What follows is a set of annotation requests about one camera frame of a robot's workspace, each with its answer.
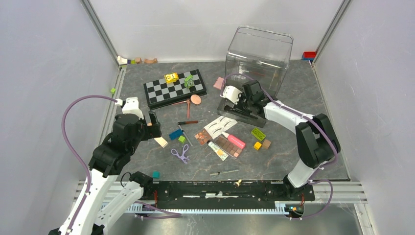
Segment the thin black makeup brush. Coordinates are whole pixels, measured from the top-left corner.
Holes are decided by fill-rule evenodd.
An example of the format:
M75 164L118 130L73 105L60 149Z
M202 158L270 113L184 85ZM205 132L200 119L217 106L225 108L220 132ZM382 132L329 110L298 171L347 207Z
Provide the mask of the thin black makeup brush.
M237 111L237 110L229 110L228 113L233 114L233 115L236 115L236 116L239 116L239 117L257 119L256 116L252 116L250 114L246 114L244 112L240 112L240 111Z

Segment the pink bottle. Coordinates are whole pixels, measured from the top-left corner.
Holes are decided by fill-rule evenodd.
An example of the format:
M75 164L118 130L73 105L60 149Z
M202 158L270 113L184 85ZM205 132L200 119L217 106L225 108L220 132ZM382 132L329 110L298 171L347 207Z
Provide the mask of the pink bottle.
M236 145L238 148L240 149L244 149L244 147L246 146L246 143L243 142L242 140L240 140L239 138L237 138L234 135L231 135L227 132L222 132L221 133L228 141L230 141L231 143L233 143L234 145Z

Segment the brown eyeshadow palette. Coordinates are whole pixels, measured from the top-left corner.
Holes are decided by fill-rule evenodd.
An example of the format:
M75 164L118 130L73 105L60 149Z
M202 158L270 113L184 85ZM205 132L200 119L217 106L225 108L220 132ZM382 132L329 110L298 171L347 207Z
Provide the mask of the brown eyeshadow palette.
M237 159L241 153L242 149L230 142L223 136L219 136L214 143L224 150L230 157Z

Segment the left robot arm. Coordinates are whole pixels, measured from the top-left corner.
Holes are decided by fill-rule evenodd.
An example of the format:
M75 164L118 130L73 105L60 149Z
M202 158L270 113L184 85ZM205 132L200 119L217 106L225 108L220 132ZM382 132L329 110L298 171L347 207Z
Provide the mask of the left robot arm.
M126 209L138 199L149 199L154 193L152 179L140 173L104 208L107 192L131 160L142 141L161 136L161 124L149 111L151 125L136 114L116 115L112 132L92 154L87 178L75 207L65 223L49 232L51 235L106 235Z

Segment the clear acrylic makeup organizer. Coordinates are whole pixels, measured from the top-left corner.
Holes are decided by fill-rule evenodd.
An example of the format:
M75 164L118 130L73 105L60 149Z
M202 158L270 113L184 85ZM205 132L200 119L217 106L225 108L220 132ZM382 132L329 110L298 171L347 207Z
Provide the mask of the clear acrylic makeup organizer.
M285 78L289 68L294 38L253 26L243 25L237 28L228 48L225 63L226 86L234 86L243 92L243 84L256 80L273 99ZM218 114L256 127L264 127L266 119L239 117L224 111L229 105L240 109L240 101L235 105L221 98Z

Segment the peach powder puff brush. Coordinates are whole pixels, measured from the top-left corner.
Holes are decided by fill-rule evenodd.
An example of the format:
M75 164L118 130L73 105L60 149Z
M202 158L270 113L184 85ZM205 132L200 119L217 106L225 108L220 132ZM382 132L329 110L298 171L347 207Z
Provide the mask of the peach powder puff brush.
M199 95L197 95L197 94L193 94L193 95L191 95L191 96L190 96L190 98L189 98L189 99L184 100L184 101L177 102L177 103L175 103L175 104L181 104L181 103L193 103L193 104L195 104L195 105L199 105L199 104L201 104L201 102L202 102L202 100L201 100L200 96L199 96Z

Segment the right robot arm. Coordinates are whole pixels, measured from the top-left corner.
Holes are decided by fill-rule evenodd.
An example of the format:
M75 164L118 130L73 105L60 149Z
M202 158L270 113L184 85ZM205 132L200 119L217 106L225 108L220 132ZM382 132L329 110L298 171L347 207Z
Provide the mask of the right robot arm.
M317 170L338 158L341 146L330 119L311 115L274 100L256 80L243 84L240 104L244 111L275 122L296 135L299 161L283 179L283 195L297 199Z

